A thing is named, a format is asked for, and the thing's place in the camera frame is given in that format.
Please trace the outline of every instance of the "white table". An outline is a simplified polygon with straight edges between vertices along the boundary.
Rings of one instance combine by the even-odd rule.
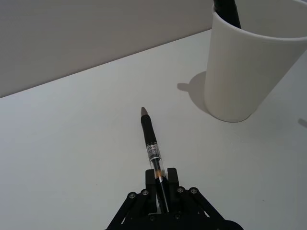
[[[145,186],[145,106],[182,186],[244,229],[305,229],[307,53],[248,120],[225,123],[199,109],[209,42],[207,31],[1,98],[0,228],[105,229]]]

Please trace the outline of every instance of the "white wall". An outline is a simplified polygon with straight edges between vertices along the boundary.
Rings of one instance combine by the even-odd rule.
[[[0,0],[0,97],[211,27],[212,0]]]

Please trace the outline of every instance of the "white cup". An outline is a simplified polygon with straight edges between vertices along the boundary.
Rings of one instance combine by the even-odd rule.
[[[204,90],[209,113],[227,122],[247,119],[307,49],[307,3],[236,4],[242,29],[225,22],[213,7]]]

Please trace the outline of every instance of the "pen tip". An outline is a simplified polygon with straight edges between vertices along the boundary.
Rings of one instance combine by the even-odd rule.
[[[144,115],[148,115],[148,112],[146,111],[146,109],[144,107],[142,107],[141,116],[144,116]]]

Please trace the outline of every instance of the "pen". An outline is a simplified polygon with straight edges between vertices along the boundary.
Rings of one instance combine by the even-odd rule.
[[[157,140],[155,138],[152,122],[144,107],[142,107],[141,109],[141,124],[144,132],[145,144],[150,166],[152,169],[154,169],[158,203],[161,209],[161,213],[166,213],[169,212],[169,199],[167,190],[168,181],[165,176],[165,171],[160,156]]]
[[[213,0],[215,12],[226,22],[241,28],[235,0]]]

